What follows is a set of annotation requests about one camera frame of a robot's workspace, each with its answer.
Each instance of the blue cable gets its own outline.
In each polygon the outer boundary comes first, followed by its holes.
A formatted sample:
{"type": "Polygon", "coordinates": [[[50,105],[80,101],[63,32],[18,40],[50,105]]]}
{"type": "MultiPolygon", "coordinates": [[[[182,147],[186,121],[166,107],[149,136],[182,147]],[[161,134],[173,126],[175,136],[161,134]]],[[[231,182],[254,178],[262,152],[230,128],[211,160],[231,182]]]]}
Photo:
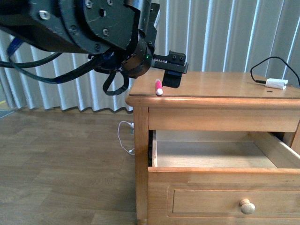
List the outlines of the blue cable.
{"type": "Polygon", "coordinates": [[[23,41],[15,37],[6,50],[7,56],[10,58],[22,44],[23,41]]]}

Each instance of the wooden nightstand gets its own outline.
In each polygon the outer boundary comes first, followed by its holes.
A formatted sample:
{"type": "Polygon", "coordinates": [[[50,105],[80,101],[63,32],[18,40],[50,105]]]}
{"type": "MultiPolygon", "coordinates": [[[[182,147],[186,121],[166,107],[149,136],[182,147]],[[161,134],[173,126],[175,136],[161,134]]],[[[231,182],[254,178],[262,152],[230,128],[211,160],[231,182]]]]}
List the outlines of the wooden nightstand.
{"type": "Polygon", "coordinates": [[[139,225],[300,224],[300,90],[189,72],[158,97],[162,77],[139,77],[127,97],[139,225]]]}

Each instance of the wooden floor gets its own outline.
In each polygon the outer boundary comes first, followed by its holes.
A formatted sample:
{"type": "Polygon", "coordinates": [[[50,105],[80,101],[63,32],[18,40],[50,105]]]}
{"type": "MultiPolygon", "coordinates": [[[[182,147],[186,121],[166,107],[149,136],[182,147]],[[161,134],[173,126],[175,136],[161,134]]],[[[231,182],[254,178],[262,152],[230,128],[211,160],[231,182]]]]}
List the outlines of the wooden floor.
{"type": "Polygon", "coordinates": [[[15,112],[0,119],[1,225],[134,225],[132,115],[15,112]],[[130,127],[121,126],[126,148],[130,127]]]}

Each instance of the curtain fold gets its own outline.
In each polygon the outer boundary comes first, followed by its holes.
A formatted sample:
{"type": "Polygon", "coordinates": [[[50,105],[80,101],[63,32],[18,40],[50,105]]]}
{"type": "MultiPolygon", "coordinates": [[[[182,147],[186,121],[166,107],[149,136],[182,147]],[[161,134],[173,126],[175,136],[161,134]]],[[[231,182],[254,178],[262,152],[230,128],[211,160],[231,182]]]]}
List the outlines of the curtain fold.
{"type": "MultiPolygon", "coordinates": [[[[300,73],[299,0],[153,0],[161,6],[156,54],[169,50],[187,55],[190,71],[249,72],[269,56],[280,56],[300,73]]],[[[12,36],[0,32],[0,58],[12,36]]],[[[49,56],[27,44],[15,54],[17,62],[49,56]]],[[[65,53],[44,66],[28,69],[38,76],[56,77],[87,62],[86,54],[65,53]]],[[[288,79],[299,87],[294,74],[279,60],[270,60],[254,73],[267,78],[288,79]]],[[[29,107],[62,110],[91,107],[94,111],[125,107],[128,91],[107,96],[102,90],[108,75],[91,71],[64,84],[46,84],[0,68],[0,81],[12,108],[29,107]]],[[[122,86],[117,75],[112,89],[122,86]]]]}

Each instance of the nightstand top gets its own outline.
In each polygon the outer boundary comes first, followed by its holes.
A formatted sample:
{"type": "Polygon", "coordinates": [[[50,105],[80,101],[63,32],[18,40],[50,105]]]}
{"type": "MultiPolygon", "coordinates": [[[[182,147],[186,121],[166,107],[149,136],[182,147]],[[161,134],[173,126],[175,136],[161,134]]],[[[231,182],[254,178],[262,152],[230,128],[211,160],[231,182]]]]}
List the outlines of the nightstand top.
{"type": "Polygon", "coordinates": [[[300,89],[266,88],[264,84],[255,83],[250,73],[188,72],[182,76],[179,88],[163,87],[163,95],[157,96],[155,80],[162,80],[163,75],[163,71],[149,71],[138,77],[126,98],[127,104],[163,108],[300,110],[300,89]]]}
{"type": "MultiPolygon", "coordinates": [[[[149,71],[138,77],[129,95],[155,96],[155,80],[162,81],[163,75],[163,71],[149,71]]],[[[183,74],[179,88],[163,87],[163,90],[163,97],[300,99],[300,89],[266,88],[264,84],[255,83],[250,73],[188,72],[183,74]]]]}

